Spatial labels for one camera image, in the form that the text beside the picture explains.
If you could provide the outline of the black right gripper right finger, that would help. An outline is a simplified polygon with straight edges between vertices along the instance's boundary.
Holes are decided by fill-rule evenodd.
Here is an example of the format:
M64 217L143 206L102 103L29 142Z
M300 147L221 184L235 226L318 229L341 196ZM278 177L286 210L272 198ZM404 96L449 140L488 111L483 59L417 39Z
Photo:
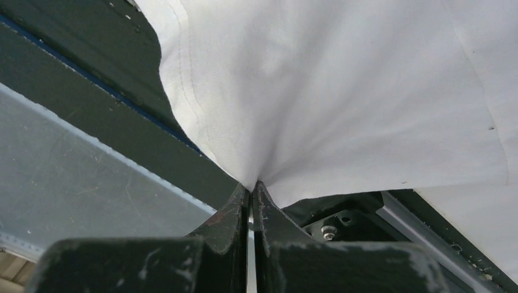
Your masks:
M318 242L252 192L258 292L448 292L438 263L408 242Z

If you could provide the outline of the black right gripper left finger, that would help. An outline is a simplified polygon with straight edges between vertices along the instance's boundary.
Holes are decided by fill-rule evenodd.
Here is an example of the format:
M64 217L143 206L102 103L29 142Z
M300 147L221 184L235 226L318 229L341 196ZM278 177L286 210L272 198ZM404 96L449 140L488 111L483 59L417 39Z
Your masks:
M27 292L245 292L249 192L183 237L76 238L43 254Z

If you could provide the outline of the white t shirt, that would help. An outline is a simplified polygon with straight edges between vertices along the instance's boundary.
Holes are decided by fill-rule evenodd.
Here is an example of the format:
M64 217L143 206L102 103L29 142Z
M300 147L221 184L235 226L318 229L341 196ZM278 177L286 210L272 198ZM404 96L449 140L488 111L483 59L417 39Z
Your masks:
M187 137L299 200L416 190L517 279L516 1L138 1Z

